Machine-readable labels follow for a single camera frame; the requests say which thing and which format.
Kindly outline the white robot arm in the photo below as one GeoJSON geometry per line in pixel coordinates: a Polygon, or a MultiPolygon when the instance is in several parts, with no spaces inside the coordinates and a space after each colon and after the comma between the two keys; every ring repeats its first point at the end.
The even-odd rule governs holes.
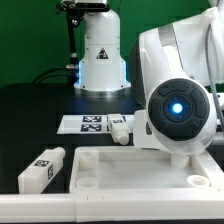
{"type": "Polygon", "coordinates": [[[224,0],[209,1],[199,15],[141,33],[128,62],[120,57],[118,15],[84,16],[85,55],[74,88],[99,98],[131,90],[143,106],[134,115],[135,146],[194,155],[213,141],[220,106],[206,87],[224,81],[224,0]]]}

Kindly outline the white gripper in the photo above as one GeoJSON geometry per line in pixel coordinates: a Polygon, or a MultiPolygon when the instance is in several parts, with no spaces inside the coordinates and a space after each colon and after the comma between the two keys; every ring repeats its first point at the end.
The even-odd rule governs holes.
{"type": "Polygon", "coordinates": [[[142,149],[166,150],[166,147],[159,142],[151,131],[144,110],[138,110],[134,113],[133,144],[135,147],[142,149]]]}

